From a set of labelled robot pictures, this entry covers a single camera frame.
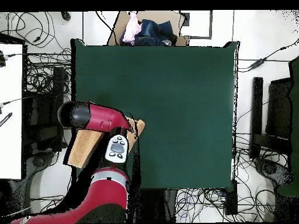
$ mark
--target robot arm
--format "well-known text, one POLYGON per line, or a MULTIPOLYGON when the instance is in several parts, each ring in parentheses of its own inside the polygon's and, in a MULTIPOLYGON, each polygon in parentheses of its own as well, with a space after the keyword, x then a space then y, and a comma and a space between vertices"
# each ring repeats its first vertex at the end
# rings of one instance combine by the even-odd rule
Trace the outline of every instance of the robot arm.
POLYGON ((123 171, 128 154, 126 133, 130 127, 126 117, 112 108, 69 101, 58 110, 58 119, 65 127, 116 133, 109 139, 105 158, 93 173, 88 193, 77 208, 64 213, 27 216, 11 223, 124 223, 129 185, 123 171))

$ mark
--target dark blue fabric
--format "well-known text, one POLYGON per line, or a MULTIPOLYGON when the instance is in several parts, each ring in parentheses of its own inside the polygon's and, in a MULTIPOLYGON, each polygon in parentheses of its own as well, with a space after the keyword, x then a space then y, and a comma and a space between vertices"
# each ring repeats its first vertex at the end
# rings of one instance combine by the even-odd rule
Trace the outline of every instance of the dark blue fabric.
MULTIPOLYGON (((121 46, 132 46, 123 42, 124 33, 120 38, 121 46)), ((171 22, 156 24, 152 20, 143 20, 141 31, 135 35, 135 46, 167 46, 163 40, 173 40, 171 22)))

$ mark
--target pink cloth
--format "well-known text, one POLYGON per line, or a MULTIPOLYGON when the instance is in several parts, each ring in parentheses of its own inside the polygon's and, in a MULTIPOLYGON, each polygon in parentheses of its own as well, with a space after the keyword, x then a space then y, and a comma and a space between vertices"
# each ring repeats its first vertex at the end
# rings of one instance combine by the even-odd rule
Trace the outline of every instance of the pink cloth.
POLYGON ((128 21, 126 31, 124 32, 123 42, 131 43, 134 45, 135 43, 135 35, 141 31, 141 25, 138 24, 138 19, 135 13, 131 13, 131 18, 128 21))

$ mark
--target green tabletop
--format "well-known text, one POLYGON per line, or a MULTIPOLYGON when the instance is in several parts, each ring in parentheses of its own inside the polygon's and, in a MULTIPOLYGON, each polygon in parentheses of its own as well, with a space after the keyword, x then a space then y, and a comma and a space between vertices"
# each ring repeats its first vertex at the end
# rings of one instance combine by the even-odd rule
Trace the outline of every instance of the green tabletop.
MULTIPOLYGON (((231 186, 236 47, 84 46, 75 40, 77 101, 145 122, 141 188, 231 186)), ((132 160, 131 152, 129 174, 132 160)))

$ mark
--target brown towel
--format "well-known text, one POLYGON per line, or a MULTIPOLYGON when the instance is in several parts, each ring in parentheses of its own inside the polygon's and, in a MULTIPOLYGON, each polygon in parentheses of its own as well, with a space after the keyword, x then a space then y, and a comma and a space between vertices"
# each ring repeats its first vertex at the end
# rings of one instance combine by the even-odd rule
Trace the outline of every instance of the brown towel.
MULTIPOLYGON (((126 117, 135 130, 134 120, 126 117)), ((138 136, 142 133, 145 123, 142 120, 137 121, 138 136)), ((100 141, 102 132, 99 131, 90 131, 90 130, 79 130, 76 135, 76 140, 72 147, 71 153, 69 154, 68 164, 83 168, 87 163, 94 151, 96 144, 100 141)), ((128 151, 130 152, 134 143, 136 142, 135 133, 128 131, 128 151)))

